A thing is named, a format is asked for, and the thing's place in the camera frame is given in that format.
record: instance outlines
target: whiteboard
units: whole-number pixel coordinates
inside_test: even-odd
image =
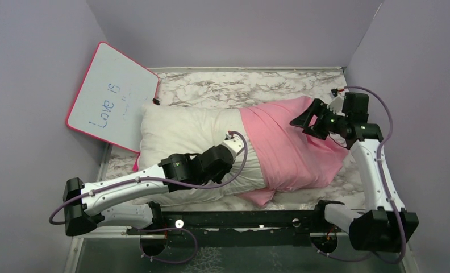
[[[156,74],[100,42],[66,118],[73,130],[140,151],[141,106],[152,103]]]

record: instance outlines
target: white pillow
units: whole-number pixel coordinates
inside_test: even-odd
[[[144,105],[139,169],[157,164],[171,154],[202,153],[219,145],[227,131],[238,131],[247,140],[247,162],[237,179],[217,189],[191,189],[145,196],[134,200],[134,204],[155,201],[162,206],[169,206],[215,201],[224,195],[236,195],[266,187],[259,159],[247,137],[238,109]],[[235,174],[242,161],[243,153],[236,158],[231,172],[225,175],[222,181]]]

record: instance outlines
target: pink cloth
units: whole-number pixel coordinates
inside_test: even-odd
[[[311,103],[310,97],[303,96],[240,109],[267,185],[265,189],[243,193],[241,197],[264,206],[276,191],[290,192],[330,184],[348,150],[330,138],[314,138],[289,125]]]

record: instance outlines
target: screw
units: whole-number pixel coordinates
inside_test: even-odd
[[[300,227],[300,220],[297,218],[294,218],[292,220],[292,225],[295,226],[296,228]]]
[[[175,222],[175,227],[177,227],[177,228],[179,228],[179,229],[182,228],[183,225],[184,225],[183,220],[177,220],[177,221]]]

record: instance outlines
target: cable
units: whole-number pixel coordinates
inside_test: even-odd
[[[331,229],[329,230],[329,232],[327,233],[327,240],[329,241],[330,240],[330,237],[329,237],[329,234],[330,234],[330,232],[332,232],[334,230],[334,227],[331,227]]]
[[[330,255],[329,253],[325,253],[322,250],[319,250],[314,244],[312,244],[312,246],[315,248],[315,250],[317,251],[317,253],[322,254],[325,257],[331,258],[332,260],[338,260],[340,262],[346,262],[346,263],[356,263],[356,262],[362,262],[364,260],[369,259],[372,256],[372,253],[367,253],[366,255],[364,255],[363,257],[360,258],[356,258],[356,259],[351,259],[351,260],[347,260],[347,259],[343,259],[343,258],[339,258],[339,257],[335,257]]]
[[[166,178],[162,178],[162,177],[140,177],[140,179],[138,179],[138,181],[136,181],[136,179],[129,179],[129,180],[125,180],[125,181],[121,181],[119,183],[113,184],[113,185],[109,185],[100,189],[96,189],[94,191],[94,193],[100,193],[100,192],[104,192],[107,191],[109,189],[113,189],[119,186],[123,186],[126,184],[130,184],[130,183],[139,183],[141,181],[160,181],[160,182],[165,182],[165,183],[170,183],[170,184],[175,184],[175,185],[180,185],[180,186],[184,186],[184,187],[189,187],[189,188],[195,188],[195,189],[216,189],[216,188],[220,188],[223,187],[225,185],[230,184],[232,181],[234,181],[238,175],[243,171],[243,168],[245,167],[245,163],[247,162],[247,156],[248,156],[248,147],[247,147],[247,140],[245,139],[245,137],[237,132],[237,131],[230,131],[228,132],[231,135],[238,135],[240,137],[240,139],[242,139],[243,141],[243,162],[240,165],[239,170],[237,171],[237,173],[235,173],[230,179],[228,179],[226,182],[223,182],[221,184],[216,184],[216,185],[208,185],[208,186],[203,186],[203,185],[194,185],[194,184],[188,184],[188,183],[184,183],[184,182],[180,182],[180,181],[176,181],[176,180],[171,180],[171,179],[166,179]],[[76,200],[88,197],[90,195],[89,192],[83,193],[81,195],[75,196],[73,198],[71,198],[70,200],[62,203],[57,209],[55,209],[52,213],[51,216],[49,217],[49,223],[51,225],[64,225],[65,222],[64,221],[54,221],[54,217],[56,216],[56,214],[62,210],[64,207],[68,206],[69,204],[75,202]]]
[[[388,106],[382,100],[382,98],[379,97],[378,94],[376,94],[375,92],[371,91],[370,89],[364,88],[362,86],[345,86],[344,89],[360,89],[360,90],[366,91],[369,94],[373,95],[382,104],[382,107],[384,107],[384,110],[386,110],[387,117],[389,119],[389,132],[388,132],[386,138],[384,138],[384,140],[381,143],[379,143],[379,146],[377,147],[377,162],[378,162],[377,165],[379,166],[379,173],[381,175],[382,185],[384,186],[384,190],[386,192],[387,199],[389,200],[389,202],[390,202],[390,204],[392,206],[392,209],[394,211],[395,217],[397,219],[397,224],[398,224],[398,227],[399,227],[399,234],[401,236],[401,253],[399,254],[399,257],[396,260],[393,260],[393,261],[385,260],[384,258],[379,256],[378,254],[375,254],[375,255],[378,256],[381,260],[383,260],[386,263],[397,264],[397,263],[400,263],[402,261],[402,259],[404,258],[404,256],[406,255],[406,233],[404,232],[404,227],[402,226],[401,215],[399,215],[399,210],[397,209],[397,206],[395,205],[395,202],[392,199],[392,194],[390,193],[389,186],[388,186],[388,184],[386,182],[386,175],[385,175],[385,172],[384,172],[384,166],[382,165],[382,159],[381,159],[382,148],[383,148],[384,144],[392,136],[392,132],[393,132],[392,115],[391,115],[391,113],[389,111]]]
[[[194,242],[194,244],[195,244],[195,249],[194,249],[194,251],[193,251],[193,253],[192,253],[191,256],[189,256],[188,258],[186,258],[186,259],[184,259],[184,260],[174,261],[174,260],[163,260],[163,259],[160,259],[160,258],[155,258],[154,256],[148,256],[148,255],[145,254],[145,252],[143,251],[142,245],[141,245],[141,243],[140,243],[141,257],[142,257],[142,258],[143,258],[143,257],[149,258],[149,259],[150,259],[150,262],[152,262],[153,260],[157,260],[157,261],[162,262],[162,263],[169,263],[169,264],[183,264],[183,263],[187,263],[187,262],[191,261],[191,260],[197,255],[197,253],[198,253],[198,241],[197,241],[197,238],[196,238],[195,235],[193,235],[193,233],[191,233],[191,231],[188,230],[188,229],[184,229],[184,228],[180,228],[180,227],[165,227],[165,228],[163,228],[163,229],[150,229],[150,230],[144,230],[144,229],[141,229],[141,230],[142,230],[142,231],[146,231],[146,232],[161,232],[161,231],[167,231],[167,230],[181,230],[181,231],[184,231],[184,232],[190,234],[190,236],[192,237],[193,242]]]

